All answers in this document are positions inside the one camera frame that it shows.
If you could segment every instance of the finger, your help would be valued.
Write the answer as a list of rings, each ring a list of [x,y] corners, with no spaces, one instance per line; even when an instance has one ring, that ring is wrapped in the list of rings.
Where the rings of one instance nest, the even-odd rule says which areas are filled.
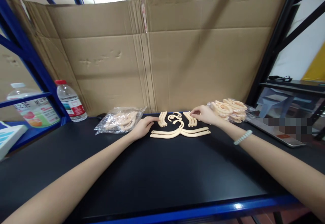
[[[202,115],[198,115],[198,114],[192,114],[191,115],[193,118],[202,121]]]
[[[191,111],[191,114],[190,114],[190,115],[196,114],[196,112],[201,112],[203,106],[204,106],[204,105],[200,105],[200,106],[195,107],[195,108]]]
[[[153,125],[153,123],[154,122],[150,122],[146,128],[149,130],[151,128],[151,126]]]
[[[147,123],[160,121],[159,117],[145,117],[144,119],[146,120]]]

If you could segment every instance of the bottle label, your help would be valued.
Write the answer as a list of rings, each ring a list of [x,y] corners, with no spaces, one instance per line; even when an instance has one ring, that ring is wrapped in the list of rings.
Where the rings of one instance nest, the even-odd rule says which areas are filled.
[[[32,127],[48,127],[60,121],[45,97],[15,104],[14,107]]]
[[[70,117],[81,116],[85,113],[85,109],[82,106],[79,98],[70,101],[64,101],[62,104]]]

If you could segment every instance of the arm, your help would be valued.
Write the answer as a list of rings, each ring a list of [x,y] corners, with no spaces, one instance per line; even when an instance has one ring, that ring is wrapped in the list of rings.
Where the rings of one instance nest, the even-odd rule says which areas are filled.
[[[55,180],[12,213],[3,224],[64,222],[107,167],[130,144],[146,135],[154,121],[159,121],[159,118],[141,119],[129,134]]]
[[[246,131],[214,115],[209,107],[201,105],[191,115],[205,123],[215,125],[234,141]],[[303,161],[266,142],[250,135],[240,144],[278,183],[325,222],[325,175]]]

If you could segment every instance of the forearm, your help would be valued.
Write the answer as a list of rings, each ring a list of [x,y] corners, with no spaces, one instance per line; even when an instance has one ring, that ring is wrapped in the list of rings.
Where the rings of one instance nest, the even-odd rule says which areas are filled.
[[[133,141],[126,135],[77,165],[23,204],[3,224],[62,223],[99,176]]]
[[[228,122],[218,126],[234,141],[246,132]],[[255,135],[250,135],[239,146],[277,182],[324,221],[325,175]]]

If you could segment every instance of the yellow wall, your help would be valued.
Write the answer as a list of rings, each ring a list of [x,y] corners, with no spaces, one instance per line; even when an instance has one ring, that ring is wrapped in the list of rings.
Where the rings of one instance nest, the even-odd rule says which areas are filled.
[[[325,42],[310,64],[303,81],[325,81]]]

